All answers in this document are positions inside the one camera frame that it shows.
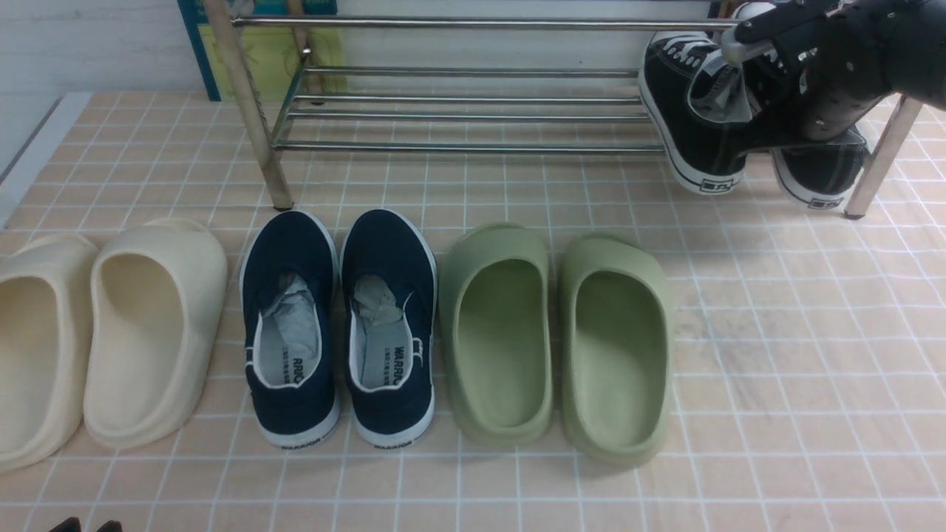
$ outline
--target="metal shoe rack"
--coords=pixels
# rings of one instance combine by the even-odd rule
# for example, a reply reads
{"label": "metal shoe rack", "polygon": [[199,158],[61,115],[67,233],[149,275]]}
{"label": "metal shoe rack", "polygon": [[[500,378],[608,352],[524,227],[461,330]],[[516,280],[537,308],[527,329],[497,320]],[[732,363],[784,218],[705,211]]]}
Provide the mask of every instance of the metal shoe rack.
{"label": "metal shoe rack", "polygon": [[[430,18],[430,17],[350,17],[311,16],[303,12],[302,0],[286,0],[287,16],[232,15],[226,0],[204,0],[207,18],[217,39],[220,56],[230,75],[247,134],[254,154],[262,168],[267,189],[277,210],[291,209],[293,200],[289,185],[279,161],[281,151],[362,151],[362,152],[425,152],[425,153],[498,153],[498,154],[573,154],[573,155],[660,155],[660,145],[593,146],[593,145],[541,145],[541,144],[438,144],[438,143],[370,143],[370,142],[324,142],[289,140],[288,132],[294,120],[418,120],[425,122],[646,122],[643,113],[620,115],[486,115],[486,114],[441,114],[409,112],[353,112],[332,111],[332,102],[345,103],[412,103],[440,105],[492,104],[492,105],[626,105],[639,106],[636,97],[471,97],[471,96],[400,96],[362,93],[331,93],[319,91],[320,76],[374,76],[374,77],[452,77],[452,78],[532,78],[532,79],[634,79],[633,69],[525,69],[525,68],[431,68],[399,66],[320,66],[314,61],[309,30],[325,28],[379,28],[379,29],[503,29],[521,31],[574,30],[574,31],[664,31],[699,30],[719,31],[732,27],[729,20],[658,21],[658,20],[596,20],[596,19],[477,19],[477,18]],[[239,40],[243,27],[291,27],[299,51],[299,66],[293,76],[289,93],[282,109],[270,129],[258,93],[250,74],[246,57]],[[303,102],[326,104],[320,109],[304,109]],[[873,201],[881,182],[885,178],[894,158],[910,128],[920,113],[922,104],[912,98],[901,97],[893,111],[874,152],[867,159],[864,173],[858,181],[845,215],[850,219],[862,218]]]}

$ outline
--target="shoelace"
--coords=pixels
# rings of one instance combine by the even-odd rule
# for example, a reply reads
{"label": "shoelace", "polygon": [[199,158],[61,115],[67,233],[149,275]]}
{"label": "shoelace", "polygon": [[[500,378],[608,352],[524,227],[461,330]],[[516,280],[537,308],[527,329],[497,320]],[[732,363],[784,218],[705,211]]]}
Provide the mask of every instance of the shoelace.
{"label": "shoelace", "polygon": [[687,66],[696,67],[699,66],[702,58],[690,55],[690,52],[695,48],[706,48],[714,47],[716,43],[705,38],[695,35],[684,35],[680,37],[673,37],[668,39],[667,43],[664,44],[663,50],[667,52],[672,58],[676,59]]}

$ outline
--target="rack leg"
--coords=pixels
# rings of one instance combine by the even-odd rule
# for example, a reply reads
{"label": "rack leg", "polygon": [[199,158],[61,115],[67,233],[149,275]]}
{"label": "rack leg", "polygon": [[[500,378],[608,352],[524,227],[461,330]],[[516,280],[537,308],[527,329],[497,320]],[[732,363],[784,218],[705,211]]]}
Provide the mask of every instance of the rack leg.
{"label": "rack leg", "polygon": [[867,214],[867,208],[874,201],[877,190],[880,189],[893,161],[897,157],[897,152],[910,134],[910,128],[920,114],[923,104],[912,98],[901,96],[894,108],[890,119],[887,121],[884,132],[881,133],[880,140],[877,141],[877,147],[867,160],[864,166],[864,173],[858,180],[854,192],[850,195],[848,204],[844,207],[844,216],[848,220],[860,220]]}
{"label": "rack leg", "polygon": [[[292,16],[306,16],[302,0],[286,0],[286,11]],[[305,27],[294,27],[292,29],[292,37],[295,39],[296,49],[299,51],[299,60],[301,61],[305,58],[305,50],[311,50],[308,54],[307,66],[315,66],[315,43],[312,42],[308,29]],[[321,76],[304,76],[302,83],[306,93],[322,92]]]}
{"label": "rack leg", "polygon": [[243,122],[246,124],[247,135],[253,144],[253,152],[259,167],[263,170],[263,179],[270,192],[272,206],[276,210],[292,208],[292,194],[286,176],[279,162],[279,156],[272,148],[272,137],[263,107],[259,103],[250,67],[246,63],[243,47],[239,41],[237,29],[233,27],[230,10],[226,0],[204,0],[207,19],[217,38],[220,57],[226,66],[230,82],[236,93],[236,105],[239,107]]}

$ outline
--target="shoe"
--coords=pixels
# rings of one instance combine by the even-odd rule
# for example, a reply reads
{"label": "shoe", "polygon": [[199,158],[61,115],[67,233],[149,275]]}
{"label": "shoe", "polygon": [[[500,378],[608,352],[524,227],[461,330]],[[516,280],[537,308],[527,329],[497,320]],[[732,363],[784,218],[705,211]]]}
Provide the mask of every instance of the shoe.
{"label": "shoe", "polygon": [[657,260],[628,241],[587,235],[559,276],[562,419],[575,448],[636,467],[666,437],[674,303]]}
{"label": "shoe", "polygon": [[97,253],[53,235],[0,264],[0,473],[46,458],[82,420]]}
{"label": "shoe", "polygon": [[433,420],[433,253],[403,216],[366,212],[342,247],[342,292],[355,427],[376,448],[407,447]]}
{"label": "shoe", "polygon": [[[774,9],[766,2],[742,4],[732,18],[747,20]],[[788,76],[778,53],[772,50],[743,64],[749,102],[756,112],[782,98]],[[844,202],[867,158],[867,141],[856,127],[848,129],[856,144],[830,144],[816,148],[772,150],[772,163],[779,186],[793,200],[816,210],[831,209]]]}
{"label": "shoe", "polygon": [[158,440],[194,411],[227,286],[220,243],[199,223],[155,220],[122,232],[92,268],[85,427],[126,449]]}
{"label": "shoe", "polygon": [[660,32],[644,52],[640,98],[657,124],[673,174],[697,194],[743,179],[739,131],[752,119],[741,70],[700,32]]}
{"label": "shoe", "polygon": [[490,223],[464,235],[441,269],[447,388],[464,435],[514,447],[552,422],[549,250],[535,231]]}
{"label": "shoe", "polygon": [[315,445],[339,421],[328,323],[338,275],[331,235],[302,211],[267,223],[243,262],[246,379],[260,431],[276,447]]}
{"label": "shoe", "polygon": [[70,517],[57,524],[49,532],[82,532],[82,521],[78,517]]}
{"label": "shoe", "polygon": [[118,521],[109,521],[100,526],[97,532],[122,532],[122,525]]}

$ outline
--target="brand logo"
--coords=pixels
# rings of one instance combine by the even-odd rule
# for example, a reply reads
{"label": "brand logo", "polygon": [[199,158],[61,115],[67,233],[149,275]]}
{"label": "brand logo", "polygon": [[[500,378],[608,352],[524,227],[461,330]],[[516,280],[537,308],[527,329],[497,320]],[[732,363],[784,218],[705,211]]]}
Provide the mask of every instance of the brand logo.
{"label": "brand logo", "polygon": [[808,208],[812,209],[833,209],[841,204],[841,200],[818,200],[817,198],[808,202]]}
{"label": "brand logo", "polygon": [[375,445],[375,449],[383,449],[385,451],[390,451],[391,449],[401,449],[402,447],[407,447],[413,443],[413,440],[406,441],[404,443],[398,443],[397,445]]}
{"label": "brand logo", "polygon": [[302,444],[302,445],[281,445],[279,448],[280,448],[280,449],[285,449],[286,451],[295,451],[295,450],[298,450],[298,449],[305,449],[306,447],[312,447],[313,445],[315,445],[315,444],[317,444],[317,443],[321,443],[323,439],[324,439],[323,437],[320,437],[319,439],[317,439],[317,440],[315,440],[315,441],[310,441],[310,442],[304,443],[304,444]]}
{"label": "brand logo", "polygon": [[729,192],[733,185],[734,183],[731,179],[728,181],[710,181],[709,179],[704,179],[703,183],[700,183],[700,190],[713,194],[722,194],[723,192]]}
{"label": "brand logo", "polygon": [[394,348],[394,385],[404,379],[404,347]]}
{"label": "brand logo", "polygon": [[292,381],[298,384],[306,377],[306,368],[303,366],[302,359],[292,359]]}

